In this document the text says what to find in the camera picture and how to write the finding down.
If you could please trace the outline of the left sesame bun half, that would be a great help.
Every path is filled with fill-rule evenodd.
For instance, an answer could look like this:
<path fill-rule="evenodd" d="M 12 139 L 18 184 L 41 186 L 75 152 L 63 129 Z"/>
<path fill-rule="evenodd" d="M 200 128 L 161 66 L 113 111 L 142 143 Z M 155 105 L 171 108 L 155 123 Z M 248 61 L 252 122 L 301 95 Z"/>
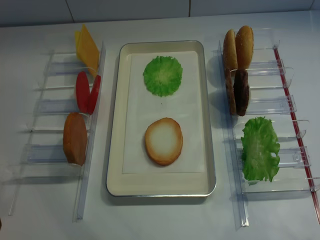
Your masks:
<path fill-rule="evenodd" d="M 224 68 L 229 70 L 236 70 L 238 68 L 237 51 L 236 51 L 236 40 L 235 31 L 230 29 L 223 41 L 223 63 Z"/>

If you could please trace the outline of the clear acrylic rack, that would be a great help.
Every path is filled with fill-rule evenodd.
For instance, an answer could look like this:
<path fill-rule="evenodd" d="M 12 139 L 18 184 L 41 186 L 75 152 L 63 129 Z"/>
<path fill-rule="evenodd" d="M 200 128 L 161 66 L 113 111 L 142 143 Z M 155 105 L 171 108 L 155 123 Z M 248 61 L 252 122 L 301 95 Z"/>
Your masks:
<path fill-rule="evenodd" d="M 311 172 L 312 161 L 304 137 L 309 121 L 298 119 L 290 86 L 294 70 L 286 67 L 279 55 L 279 43 L 270 29 L 254 32 L 253 59 L 246 70 L 249 102 L 244 115 L 231 114 L 227 73 L 223 60 L 224 38 L 218 39 L 215 58 L 218 61 L 220 118 L 224 154 L 230 183 L 231 202 L 237 228 L 249 226 L 249 201 L 266 201 L 312 197 L 314 209 L 320 210 L 320 177 Z M 242 140 L 250 126 L 263 120 L 273 127 L 279 149 L 271 152 L 276 173 L 268 178 L 250 178 L 245 171 Z"/>
<path fill-rule="evenodd" d="M 8 214 L 13 215 L 21 185 L 66 184 L 77 181 L 72 220 L 84 217 L 98 110 L 81 113 L 87 130 L 83 165 L 69 163 L 63 150 L 65 120 L 69 113 L 79 112 L 76 101 L 76 80 L 85 72 L 92 86 L 94 78 L 75 52 L 51 52 L 43 78 L 35 89 L 37 99 L 30 120 L 22 128 L 27 135 L 22 156 L 15 163 L 1 167 L 1 195 L 9 197 Z"/>

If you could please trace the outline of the clear acrylic right rack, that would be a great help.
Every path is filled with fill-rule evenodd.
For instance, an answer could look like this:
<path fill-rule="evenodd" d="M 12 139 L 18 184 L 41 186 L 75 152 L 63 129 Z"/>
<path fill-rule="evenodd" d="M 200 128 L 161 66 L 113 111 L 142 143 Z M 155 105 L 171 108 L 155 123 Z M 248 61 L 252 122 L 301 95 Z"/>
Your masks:
<path fill-rule="evenodd" d="M 279 55 L 279 43 L 270 29 L 254 32 L 253 59 L 246 70 L 249 102 L 244 115 L 231 114 L 227 73 L 223 60 L 224 38 L 218 39 L 215 58 L 218 61 L 220 118 L 224 154 L 230 183 L 231 202 L 237 228 L 249 226 L 249 201 L 266 201 L 312 197 L 314 209 L 320 210 L 320 177 L 311 172 L 312 161 L 304 137 L 309 121 L 298 119 L 290 86 L 294 70 L 286 67 Z M 268 178 L 250 178 L 245 171 L 242 140 L 250 126 L 263 120 L 273 127 L 279 149 L 271 152 L 276 173 Z"/>

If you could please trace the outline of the toasted bun bottom slice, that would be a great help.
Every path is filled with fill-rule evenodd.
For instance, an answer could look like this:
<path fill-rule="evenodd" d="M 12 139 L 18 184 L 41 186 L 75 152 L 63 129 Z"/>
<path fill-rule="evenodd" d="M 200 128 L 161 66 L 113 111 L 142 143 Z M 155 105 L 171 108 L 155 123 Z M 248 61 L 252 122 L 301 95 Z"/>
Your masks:
<path fill-rule="evenodd" d="M 161 118 L 146 129 L 144 144 L 147 155 L 154 163 L 160 166 L 171 165 L 182 151 L 181 127 L 172 118 Z"/>

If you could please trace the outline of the green lettuce leaf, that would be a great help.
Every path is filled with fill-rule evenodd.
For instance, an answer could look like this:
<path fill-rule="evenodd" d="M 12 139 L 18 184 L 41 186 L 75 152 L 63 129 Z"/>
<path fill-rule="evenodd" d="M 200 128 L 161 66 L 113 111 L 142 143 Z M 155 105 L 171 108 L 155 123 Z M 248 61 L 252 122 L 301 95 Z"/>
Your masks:
<path fill-rule="evenodd" d="M 272 121 L 265 117 L 251 118 L 242 131 L 244 178 L 248 181 L 272 182 L 280 169 L 280 144 Z"/>

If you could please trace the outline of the cream metal tray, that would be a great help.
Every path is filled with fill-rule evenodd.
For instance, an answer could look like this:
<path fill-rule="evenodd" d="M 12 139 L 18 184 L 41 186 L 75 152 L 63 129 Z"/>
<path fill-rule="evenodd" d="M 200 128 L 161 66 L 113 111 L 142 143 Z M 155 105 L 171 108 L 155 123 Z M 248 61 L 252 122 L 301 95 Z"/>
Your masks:
<path fill-rule="evenodd" d="M 194 51 L 198 55 L 205 160 L 201 172 L 123 173 L 127 108 L 133 54 Z M 206 197 L 216 187 L 206 63 L 203 45 L 196 40 L 128 43 L 119 53 L 115 105 L 106 176 L 115 197 Z"/>

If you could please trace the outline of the brown bun left rack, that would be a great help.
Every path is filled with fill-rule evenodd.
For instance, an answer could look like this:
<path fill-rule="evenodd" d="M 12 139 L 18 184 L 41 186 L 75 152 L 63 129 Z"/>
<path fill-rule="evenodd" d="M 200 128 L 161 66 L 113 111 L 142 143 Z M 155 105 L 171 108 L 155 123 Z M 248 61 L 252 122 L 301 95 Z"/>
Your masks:
<path fill-rule="evenodd" d="M 84 118 L 78 112 L 70 113 L 63 129 L 63 151 L 70 164 L 82 166 L 85 163 L 87 142 Z"/>

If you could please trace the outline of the right dark meat patty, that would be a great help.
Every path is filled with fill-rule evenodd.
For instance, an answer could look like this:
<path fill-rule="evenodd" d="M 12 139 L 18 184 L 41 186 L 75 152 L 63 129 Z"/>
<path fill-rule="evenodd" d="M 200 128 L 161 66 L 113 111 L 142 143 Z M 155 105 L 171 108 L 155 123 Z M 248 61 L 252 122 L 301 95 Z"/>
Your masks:
<path fill-rule="evenodd" d="M 245 69 L 237 69 L 234 76 L 233 92 L 236 105 L 236 113 L 244 116 L 249 104 L 250 87 L 248 72 Z"/>

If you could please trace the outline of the round green lettuce slice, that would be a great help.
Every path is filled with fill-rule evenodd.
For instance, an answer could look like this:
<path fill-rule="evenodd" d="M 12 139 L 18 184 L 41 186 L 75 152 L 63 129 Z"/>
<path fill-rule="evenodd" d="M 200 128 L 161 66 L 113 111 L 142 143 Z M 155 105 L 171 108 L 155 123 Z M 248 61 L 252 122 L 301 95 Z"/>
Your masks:
<path fill-rule="evenodd" d="M 151 94 L 167 97 L 179 89 L 182 75 L 182 65 L 175 57 L 157 56 L 146 65 L 143 80 Z"/>

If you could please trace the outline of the sesame bun half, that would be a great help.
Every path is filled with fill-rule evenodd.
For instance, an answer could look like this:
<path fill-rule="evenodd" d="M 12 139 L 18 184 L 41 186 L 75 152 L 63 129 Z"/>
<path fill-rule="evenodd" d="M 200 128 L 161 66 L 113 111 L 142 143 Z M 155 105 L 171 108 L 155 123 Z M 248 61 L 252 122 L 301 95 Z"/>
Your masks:
<path fill-rule="evenodd" d="M 235 36 L 237 64 L 239 69 L 248 69 L 254 52 L 254 34 L 250 26 L 242 26 Z"/>
<path fill-rule="evenodd" d="M 236 40 L 235 31 L 230 29 L 223 41 L 223 63 L 224 68 L 229 70 L 236 70 L 238 68 L 237 51 L 236 51 Z"/>

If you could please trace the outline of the front orange cheese slice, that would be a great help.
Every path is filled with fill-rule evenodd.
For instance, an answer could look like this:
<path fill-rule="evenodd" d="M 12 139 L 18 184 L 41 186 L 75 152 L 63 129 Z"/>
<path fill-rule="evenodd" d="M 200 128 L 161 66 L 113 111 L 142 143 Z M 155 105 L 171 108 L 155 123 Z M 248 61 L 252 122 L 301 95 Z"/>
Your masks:
<path fill-rule="evenodd" d="M 98 73 L 100 52 L 84 24 L 81 28 L 77 52 L 80 59 L 89 68 L 90 74 L 95 78 Z"/>

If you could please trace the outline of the right sesame bun half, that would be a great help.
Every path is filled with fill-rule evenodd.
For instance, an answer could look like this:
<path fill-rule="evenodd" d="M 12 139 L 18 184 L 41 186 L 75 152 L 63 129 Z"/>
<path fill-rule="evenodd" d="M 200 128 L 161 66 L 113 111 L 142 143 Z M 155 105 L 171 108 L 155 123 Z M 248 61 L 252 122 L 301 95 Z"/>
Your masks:
<path fill-rule="evenodd" d="M 248 69 L 254 52 L 254 34 L 250 26 L 242 26 L 235 36 L 237 64 L 239 69 Z"/>

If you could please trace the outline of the white paper liner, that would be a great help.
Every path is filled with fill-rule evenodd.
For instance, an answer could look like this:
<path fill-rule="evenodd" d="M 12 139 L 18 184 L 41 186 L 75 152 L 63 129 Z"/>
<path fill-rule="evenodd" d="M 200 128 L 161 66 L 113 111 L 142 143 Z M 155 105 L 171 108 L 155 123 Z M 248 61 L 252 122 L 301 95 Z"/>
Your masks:
<path fill-rule="evenodd" d="M 178 90 L 170 96 L 151 94 L 143 72 L 157 56 L 172 56 L 182 66 Z M 174 119 L 181 128 L 183 146 L 178 159 L 160 166 L 146 154 L 144 136 L 147 127 L 162 118 Z M 204 171 L 205 143 L 202 117 L 201 82 L 195 51 L 132 54 L 125 128 L 124 174 L 196 173 Z"/>

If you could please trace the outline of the red tomato slice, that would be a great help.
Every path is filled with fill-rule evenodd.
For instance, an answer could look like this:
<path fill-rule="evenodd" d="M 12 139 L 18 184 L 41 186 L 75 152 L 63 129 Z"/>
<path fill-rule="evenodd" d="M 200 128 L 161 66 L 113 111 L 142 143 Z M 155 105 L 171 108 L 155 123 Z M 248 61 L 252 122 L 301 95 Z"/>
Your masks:
<path fill-rule="evenodd" d="M 75 96 L 79 111 L 82 113 L 86 113 L 90 96 L 90 87 L 87 75 L 84 71 L 81 71 L 77 75 L 75 84 Z"/>
<path fill-rule="evenodd" d="M 97 74 L 94 79 L 93 86 L 88 98 L 87 113 L 89 115 L 92 115 L 94 113 L 99 92 L 100 92 L 100 86 L 101 86 L 101 76 Z"/>

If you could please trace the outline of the rear yellow cheese slice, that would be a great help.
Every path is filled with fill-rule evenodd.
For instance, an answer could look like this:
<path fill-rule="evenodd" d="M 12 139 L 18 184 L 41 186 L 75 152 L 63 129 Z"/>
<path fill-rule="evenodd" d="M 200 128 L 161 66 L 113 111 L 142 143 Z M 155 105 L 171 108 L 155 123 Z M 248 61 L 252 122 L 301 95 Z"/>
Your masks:
<path fill-rule="evenodd" d="M 79 60 L 81 60 L 81 57 L 80 57 L 79 52 L 78 52 L 80 34 L 81 34 L 80 31 L 76 31 L 76 32 L 75 32 L 75 50 L 76 50 L 76 56 L 77 56 L 77 58 L 78 58 Z"/>

